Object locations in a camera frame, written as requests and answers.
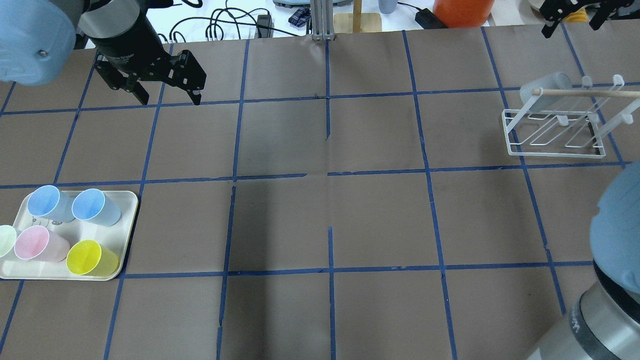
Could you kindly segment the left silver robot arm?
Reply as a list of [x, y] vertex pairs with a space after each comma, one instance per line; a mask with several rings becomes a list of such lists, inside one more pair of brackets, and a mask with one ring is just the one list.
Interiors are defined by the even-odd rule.
[[131, 93], [142, 104], [142, 82], [179, 88], [201, 104], [206, 72], [189, 50], [170, 55], [147, 18], [172, 0], [3, 0], [0, 3], [3, 82], [45, 85], [62, 72], [78, 37], [97, 48], [93, 67], [110, 89]]

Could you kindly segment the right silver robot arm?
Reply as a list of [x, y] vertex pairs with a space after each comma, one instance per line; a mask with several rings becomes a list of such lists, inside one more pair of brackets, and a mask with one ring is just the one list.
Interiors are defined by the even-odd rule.
[[[542, 34], [550, 38], [569, 14], [599, 3], [589, 25], [598, 30], [610, 14], [630, 7], [634, 0], [544, 0], [539, 12], [545, 19]], [[509, 125], [522, 116], [544, 114], [569, 126], [569, 114], [548, 109], [564, 98], [583, 98], [590, 92], [605, 100], [634, 99], [606, 125], [594, 131], [595, 140], [620, 123], [631, 124], [639, 107], [638, 91], [592, 91], [583, 77], [582, 88], [539, 78], [523, 85], [523, 107]], [[526, 360], [638, 360], [639, 359], [639, 160], [629, 164], [610, 183], [598, 201], [598, 214], [590, 221], [590, 250], [595, 283], [537, 341]]]

